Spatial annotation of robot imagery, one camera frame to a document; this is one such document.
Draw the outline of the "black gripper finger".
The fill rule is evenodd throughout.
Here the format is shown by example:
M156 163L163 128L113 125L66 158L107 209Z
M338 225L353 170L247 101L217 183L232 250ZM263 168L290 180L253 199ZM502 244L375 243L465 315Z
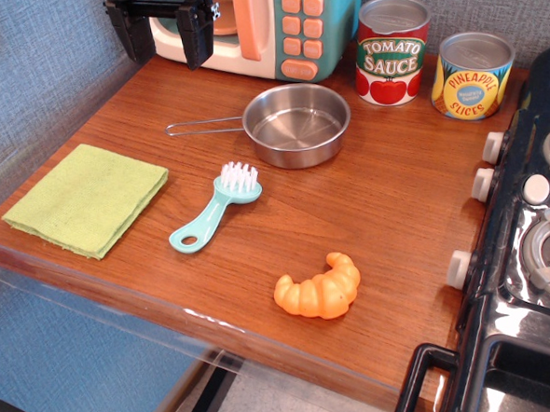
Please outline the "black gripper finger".
M156 53L149 19L137 7L137 1L108 1L106 14L129 58L146 63Z
M184 6L175 13L186 64L199 69L213 55L213 14L207 7Z

